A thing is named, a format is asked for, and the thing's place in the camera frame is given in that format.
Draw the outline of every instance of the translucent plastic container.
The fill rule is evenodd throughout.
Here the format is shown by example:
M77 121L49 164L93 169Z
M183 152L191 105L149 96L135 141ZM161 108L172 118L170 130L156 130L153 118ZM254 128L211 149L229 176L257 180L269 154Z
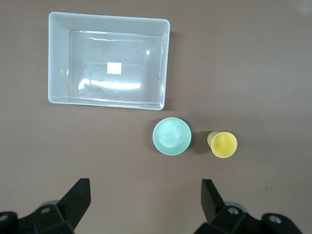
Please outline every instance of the translucent plastic container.
M170 23L166 19L52 12L52 103L161 110Z

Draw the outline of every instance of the white square label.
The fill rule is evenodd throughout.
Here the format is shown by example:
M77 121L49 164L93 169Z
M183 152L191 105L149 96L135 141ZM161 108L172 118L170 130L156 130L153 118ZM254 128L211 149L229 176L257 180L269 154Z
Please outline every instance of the white square label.
M107 74L121 74L121 62L108 62L107 63Z

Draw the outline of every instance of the screw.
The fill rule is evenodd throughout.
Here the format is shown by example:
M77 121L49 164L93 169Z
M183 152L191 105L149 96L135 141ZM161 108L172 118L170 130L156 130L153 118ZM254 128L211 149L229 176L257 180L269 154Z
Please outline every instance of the screw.
M229 208L228 211L233 215L238 215L239 213L238 210L234 207Z
M281 223L282 223L282 220L281 220L279 217L275 216L275 215L271 215L271 216L269 217L269 219L270 219L273 223L277 223L277 224L281 224Z
M6 220L8 217L9 217L9 216L7 216L6 214L5 214L5 215L2 215L2 216L0 217L0 222Z
M51 209L49 207L44 208L41 210L41 214L45 214L45 213L49 213L51 211Z

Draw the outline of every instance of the brown table surface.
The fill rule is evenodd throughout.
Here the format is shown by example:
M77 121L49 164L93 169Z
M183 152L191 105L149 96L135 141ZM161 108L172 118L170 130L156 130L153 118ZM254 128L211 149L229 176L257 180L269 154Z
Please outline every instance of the brown table surface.
M2 1L0 210L23 217L88 177L92 203L77 234L192 234L205 221L200 188L210 178L255 218L281 213L311 233L312 15L299 3ZM52 11L168 19L164 110L51 104ZM153 145L166 117L192 130L181 155ZM213 130L236 135L232 157L212 154Z

